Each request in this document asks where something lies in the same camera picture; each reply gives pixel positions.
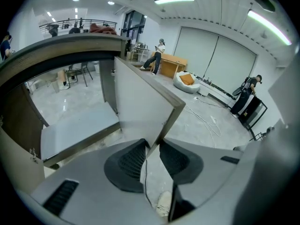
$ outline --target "black chair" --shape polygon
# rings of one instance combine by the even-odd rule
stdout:
[[[77,73],[79,73],[79,72],[81,72],[82,75],[83,75],[85,86],[88,86],[87,83],[86,83],[86,80],[85,80],[85,76],[84,76],[85,75],[85,69],[88,71],[91,79],[93,80],[92,75],[90,74],[90,71],[88,69],[88,62],[82,62],[81,63],[81,68],[75,68],[75,69],[73,69],[73,65],[71,65],[69,67],[69,70],[66,73],[67,73],[67,82],[69,83],[70,87],[71,87],[71,85],[70,85],[70,79],[69,79],[70,76],[74,76],[74,73],[75,73],[75,75],[76,75],[76,82],[77,82],[78,81]]]

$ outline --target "concrete floor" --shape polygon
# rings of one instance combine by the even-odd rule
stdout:
[[[223,104],[214,100],[211,97],[201,97],[199,94],[188,94],[173,86],[171,78],[163,75],[152,76],[151,72],[145,72],[157,82],[161,83],[167,89],[172,91],[191,108],[195,113],[201,116],[209,124],[213,125],[211,116],[217,119],[217,125],[212,126],[215,132],[221,136],[216,135],[210,127],[209,131],[204,123],[189,113],[190,111],[185,107],[175,124],[172,126],[166,137],[174,138],[189,143],[199,144],[207,147],[215,147],[221,149],[232,150],[236,146],[247,144],[251,139],[250,133],[241,125],[238,119],[235,119],[228,109],[222,108]],[[38,88],[31,96],[38,110],[44,116],[45,120],[51,125],[71,116],[77,112],[94,106],[97,103],[103,103],[103,96],[101,90],[101,82],[99,74],[91,72],[94,80],[86,76],[88,87],[85,87],[82,75],[78,76],[78,82],[71,85],[68,90],[62,90],[55,93],[53,87],[43,86]],[[197,100],[194,97],[199,97],[203,102],[217,105],[212,106]],[[125,138],[120,130],[107,136],[105,139],[96,142],[86,149],[76,153],[59,164],[63,166],[73,158],[85,152],[98,150],[107,146],[124,142]],[[148,158],[148,173],[147,173],[147,194],[152,206],[155,208],[160,194],[164,191],[172,191],[173,180],[166,171],[162,161],[159,158],[159,147]],[[145,179],[145,163],[142,168],[141,182]]]

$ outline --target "black pants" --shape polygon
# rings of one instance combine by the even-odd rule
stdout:
[[[154,72],[153,73],[156,74],[158,72],[158,67],[159,67],[160,60],[161,60],[161,53],[160,52],[156,52],[152,58],[149,58],[145,62],[144,68],[149,67],[150,63],[152,63],[152,62],[155,61],[155,68],[154,68]]]
[[[236,115],[245,106],[249,97],[250,97],[250,94],[247,91],[242,91],[242,93],[240,94],[239,100],[233,105],[230,112],[233,115]]]

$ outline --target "bean bag chair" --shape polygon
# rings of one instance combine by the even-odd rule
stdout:
[[[173,79],[174,86],[184,92],[188,93],[196,93],[200,88],[199,80],[191,74],[194,84],[193,85],[185,85],[183,81],[181,80],[180,76],[189,74],[188,72],[179,72],[176,74],[176,76]]]

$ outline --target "railing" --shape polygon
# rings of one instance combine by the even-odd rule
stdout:
[[[98,26],[108,25],[114,29],[116,29],[116,22],[104,21],[104,20],[95,20],[95,19],[82,19],[82,24],[80,23],[80,19],[72,19],[72,20],[63,20],[58,22],[47,23],[39,26],[42,34],[48,33],[50,29],[53,28],[53,25],[58,25],[58,30],[68,29],[73,27],[83,28],[90,30],[90,25],[92,23],[97,24]]]

